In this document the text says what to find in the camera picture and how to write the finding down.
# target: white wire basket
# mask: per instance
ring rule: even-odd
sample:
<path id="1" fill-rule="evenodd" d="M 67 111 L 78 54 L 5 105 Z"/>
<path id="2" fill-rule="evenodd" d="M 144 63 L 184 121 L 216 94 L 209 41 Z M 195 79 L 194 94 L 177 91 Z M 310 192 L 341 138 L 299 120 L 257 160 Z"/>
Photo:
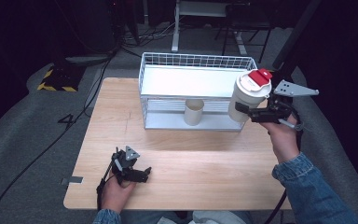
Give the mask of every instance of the white wire basket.
<path id="1" fill-rule="evenodd" d="M 139 92 L 145 129 L 240 132 L 228 105 L 238 75 L 257 69 L 250 57 L 193 54 L 143 54 Z M 186 99 L 202 99 L 199 124 L 185 123 Z"/>

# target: hand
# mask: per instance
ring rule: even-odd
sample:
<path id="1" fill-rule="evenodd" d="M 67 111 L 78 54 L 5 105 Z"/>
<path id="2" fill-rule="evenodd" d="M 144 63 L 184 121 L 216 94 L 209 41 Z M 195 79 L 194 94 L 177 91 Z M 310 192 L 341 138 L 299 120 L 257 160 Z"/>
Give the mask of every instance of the hand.
<path id="1" fill-rule="evenodd" d="M 292 115 L 287 121 L 293 124 L 297 123 Z M 278 163 L 290 161 L 298 156 L 300 152 L 296 142 L 296 130 L 277 123 L 260 123 L 260 125 L 268 130 Z"/>
<path id="2" fill-rule="evenodd" d="M 110 209 L 119 214 L 124 205 L 126 205 L 135 186 L 135 182 L 130 182 L 127 187 L 121 187 L 111 171 L 109 173 L 109 179 L 103 188 L 101 208 Z"/>

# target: gray floor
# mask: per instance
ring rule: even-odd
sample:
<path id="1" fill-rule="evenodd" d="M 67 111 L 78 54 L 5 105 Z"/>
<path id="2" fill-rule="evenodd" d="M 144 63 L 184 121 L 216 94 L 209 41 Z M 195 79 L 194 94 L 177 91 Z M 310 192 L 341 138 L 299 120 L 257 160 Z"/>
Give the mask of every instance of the gray floor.
<path id="1" fill-rule="evenodd" d="M 217 30 L 212 27 L 185 29 L 181 32 L 179 53 L 220 55 L 223 36 L 213 40 Z M 272 68 L 273 60 L 291 34 L 290 29 L 272 32 L 266 55 L 258 67 Z M 167 35 L 143 47 L 127 48 L 143 52 L 171 52 L 172 36 Z M 260 47 L 247 48 L 249 56 L 258 58 Z M 227 54 L 239 56 L 235 45 Z M 120 51 L 107 66 L 105 77 L 138 77 L 140 58 Z M 0 223 L 91 223 L 96 211 L 68 210 L 62 202 L 66 187 L 61 180 L 72 175 L 90 118 L 83 115 L 54 145 L 65 130 L 59 119 L 81 113 L 91 89 L 101 73 L 102 65 L 88 67 L 78 92 L 38 91 L 36 88 L 50 64 L 28 80 L 29 95 L 14 105 L 0 119 L 0 195 L 10 182 L 38 155 L 46 151 L 7 191 L 0 202 Z M 298 69 L 297 83 L 306 85 Z M 300 116 L 306 123 L 303 151 L 321 168 L 326 180 L 358 215 L 358 175 L 343 152 L 334 130 L 309 98 L 296 99 Z M 92 106 L 87 109 L 92 114 Z M 255 223 L 264 223 L 270 211 L 254 211 Z M 280 223 L 280 214 L 273 223 Z M 283 222 L 294 222 L 291 211 L 285 211 Z"/>

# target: jeans jacket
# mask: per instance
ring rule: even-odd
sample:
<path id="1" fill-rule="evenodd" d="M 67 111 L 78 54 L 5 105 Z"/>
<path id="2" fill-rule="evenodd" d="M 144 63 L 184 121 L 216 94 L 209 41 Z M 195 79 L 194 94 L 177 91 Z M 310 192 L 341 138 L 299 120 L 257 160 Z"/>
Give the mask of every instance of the jeans jacket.
<path id="1" fill-rule="evenodd" d="M 357 216 L 324 181 L 320 170 L 303 153 L 276 165 L 272 176 L 286 188 L 297 223 L 358 223 Z M 98 212 L 93 223 L 118 224 L 121 221 L 119 214 L 103 209 Z"/>

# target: red lid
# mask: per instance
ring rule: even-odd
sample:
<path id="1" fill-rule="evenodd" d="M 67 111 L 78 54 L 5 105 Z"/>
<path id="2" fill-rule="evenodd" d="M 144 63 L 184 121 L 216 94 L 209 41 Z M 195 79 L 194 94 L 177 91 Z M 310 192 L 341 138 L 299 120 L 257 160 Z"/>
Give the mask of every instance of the red lid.
<path id="1" fill-rule="evenodd" d="M 257 83 L 257 85 L 264 86 L 269 84 L 269 80 L 272 78 L 272 74 L 265 68 L 254 70 L 249 74 L 249 77 Z"/>

